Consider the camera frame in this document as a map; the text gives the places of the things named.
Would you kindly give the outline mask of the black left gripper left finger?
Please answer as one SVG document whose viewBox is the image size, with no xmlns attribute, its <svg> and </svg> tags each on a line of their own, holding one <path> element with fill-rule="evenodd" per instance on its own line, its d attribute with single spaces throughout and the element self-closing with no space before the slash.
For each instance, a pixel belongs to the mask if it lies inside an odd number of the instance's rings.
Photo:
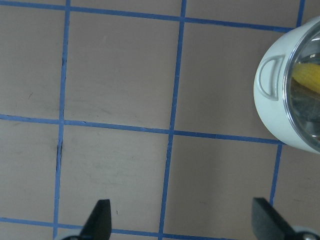
<svg viewBox="0 0 320 240">
<path fill-rule="evenodd" d="M 111 203 L 100 199 L 79 234 L 80 240 L 109 240 L 112 233 Z"/>
</svg>

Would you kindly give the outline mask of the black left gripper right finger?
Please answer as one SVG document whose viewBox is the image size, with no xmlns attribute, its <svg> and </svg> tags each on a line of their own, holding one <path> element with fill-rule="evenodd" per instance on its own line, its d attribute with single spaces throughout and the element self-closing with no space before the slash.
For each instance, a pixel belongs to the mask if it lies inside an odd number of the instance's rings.
<svg viewBox="0 0 320 240">
<path fill-rule="evenodd" d="M 296 240 L 299 234 L 263 197 L 254 197 L 251 227 L 257 240 Z"/>
</svg>

